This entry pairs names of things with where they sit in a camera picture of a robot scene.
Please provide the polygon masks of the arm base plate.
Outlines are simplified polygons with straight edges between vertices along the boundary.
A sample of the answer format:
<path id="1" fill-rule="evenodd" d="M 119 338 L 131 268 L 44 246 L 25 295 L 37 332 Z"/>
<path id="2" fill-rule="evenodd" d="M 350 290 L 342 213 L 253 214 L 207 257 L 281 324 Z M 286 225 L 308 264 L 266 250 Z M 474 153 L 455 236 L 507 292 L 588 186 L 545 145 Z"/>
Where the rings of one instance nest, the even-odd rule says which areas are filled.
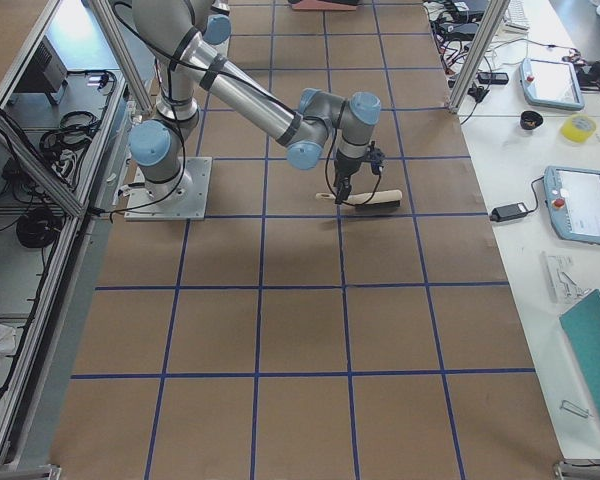
<path id="1" fill-rule="evenodd" d="M 184 173 L 164 184 L 147 182 L 136 168 L 135 182 L 142 183 L 128 196 L 124 217 L 128 221 L 179 221 L 205 218 L 212 170 L 211 157 L 187 157 Z"/>

